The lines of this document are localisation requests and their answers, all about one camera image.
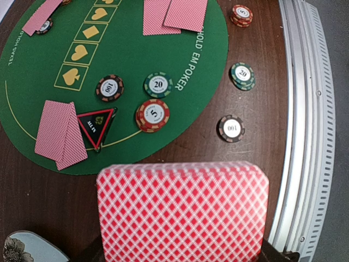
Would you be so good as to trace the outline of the orange chip stack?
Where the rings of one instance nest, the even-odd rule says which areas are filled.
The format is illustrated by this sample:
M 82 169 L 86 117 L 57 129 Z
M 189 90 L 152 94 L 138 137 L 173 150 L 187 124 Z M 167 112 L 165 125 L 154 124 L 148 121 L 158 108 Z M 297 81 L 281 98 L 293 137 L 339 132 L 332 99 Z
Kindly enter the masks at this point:
M 245 5 L 236 4 L 232 8 L 231 21 L 238 27 L 249 27 L 253 20 L 252 11 Z

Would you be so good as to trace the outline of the red-backed playing card deck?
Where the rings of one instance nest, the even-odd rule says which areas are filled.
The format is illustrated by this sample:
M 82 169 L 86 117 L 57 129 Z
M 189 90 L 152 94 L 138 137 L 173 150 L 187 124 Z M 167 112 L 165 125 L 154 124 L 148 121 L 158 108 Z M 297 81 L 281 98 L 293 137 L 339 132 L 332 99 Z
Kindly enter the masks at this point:
M 258 260 L 269 180 L 256 165 L 113 165 L 97 190 L 106 261 Z

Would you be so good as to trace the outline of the black red triangular dealer marker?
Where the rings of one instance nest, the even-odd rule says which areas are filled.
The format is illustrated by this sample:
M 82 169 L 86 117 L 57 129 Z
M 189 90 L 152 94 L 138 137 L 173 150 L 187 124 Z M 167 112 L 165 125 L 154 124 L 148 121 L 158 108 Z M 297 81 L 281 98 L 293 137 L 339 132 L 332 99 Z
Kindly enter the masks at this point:
M 77 115 L 82 132 L 96 152 L 101 151 L 117 111 L 117 108 L 108 108 Z

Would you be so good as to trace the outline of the green chip stack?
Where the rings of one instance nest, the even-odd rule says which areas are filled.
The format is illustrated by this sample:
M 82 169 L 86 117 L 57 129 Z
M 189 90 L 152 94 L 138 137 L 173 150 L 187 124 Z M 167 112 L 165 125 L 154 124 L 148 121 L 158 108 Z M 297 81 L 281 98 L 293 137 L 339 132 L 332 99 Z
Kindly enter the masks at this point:
M 230 76 L 234 85 L 242 91 L 250 91 L 256 85 L 255 73 L 251 66 L 237 62 L 230 69 Z

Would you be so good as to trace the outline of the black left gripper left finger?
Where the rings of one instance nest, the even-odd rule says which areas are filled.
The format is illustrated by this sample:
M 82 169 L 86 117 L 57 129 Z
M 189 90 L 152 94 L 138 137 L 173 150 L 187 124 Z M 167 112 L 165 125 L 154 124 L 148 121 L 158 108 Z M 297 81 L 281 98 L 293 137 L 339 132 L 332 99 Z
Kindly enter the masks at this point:
M 81 261 L 105 262 L 101 236 L 98 236 L 81 254 Z

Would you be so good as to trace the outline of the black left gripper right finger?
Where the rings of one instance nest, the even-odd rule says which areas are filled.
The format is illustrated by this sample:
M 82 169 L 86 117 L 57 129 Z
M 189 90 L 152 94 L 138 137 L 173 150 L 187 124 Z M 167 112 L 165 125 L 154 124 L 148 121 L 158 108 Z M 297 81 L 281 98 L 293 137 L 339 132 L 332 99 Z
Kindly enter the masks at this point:
M 278 252 L 267 240 L 263 240 L 258 262 L 298 262 L 297 252 Z

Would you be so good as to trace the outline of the dealt card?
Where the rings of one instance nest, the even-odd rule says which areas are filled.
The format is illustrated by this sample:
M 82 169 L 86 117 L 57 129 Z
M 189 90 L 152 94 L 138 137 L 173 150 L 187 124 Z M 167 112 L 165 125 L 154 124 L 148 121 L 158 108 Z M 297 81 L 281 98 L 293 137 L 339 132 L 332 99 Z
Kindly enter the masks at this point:
M 36 154 L 57 162 L 62 160 L 72 108 L 72 102 L 45 101 L 35 143 Z
M 48 20 L 51 14 L 62 3 L 62 0 L 46 0 L 34 12 L 34 14 L 25 23 L 22 30 L 29 36 L 32 36 L 36 31 L 40 30 L 42 25 Z
M 164 26 L 200 32 L 203 29 L 207 0 L 172 0 Z
M 60 161 L 56 161 L 56 166 L 61 171 L 87 158 L 88 154 L 80 131 L 75 104 L 71 102 L 69 103 L 69 124 L 64 141 L 63 155 Z
M 164 26 L 171 0 L 144 0 L 143 35 L 181 34 L 181 29 Z

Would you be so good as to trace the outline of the red black chip stack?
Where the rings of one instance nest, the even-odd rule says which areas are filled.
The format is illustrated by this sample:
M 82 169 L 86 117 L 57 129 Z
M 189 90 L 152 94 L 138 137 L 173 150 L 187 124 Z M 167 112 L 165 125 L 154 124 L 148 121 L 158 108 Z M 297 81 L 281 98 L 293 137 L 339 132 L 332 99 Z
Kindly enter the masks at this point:
M 223 141 L 235 143 L 245 134 L 243 121 L 235 115 L 223 116 L 217 124 L 217 132 Z

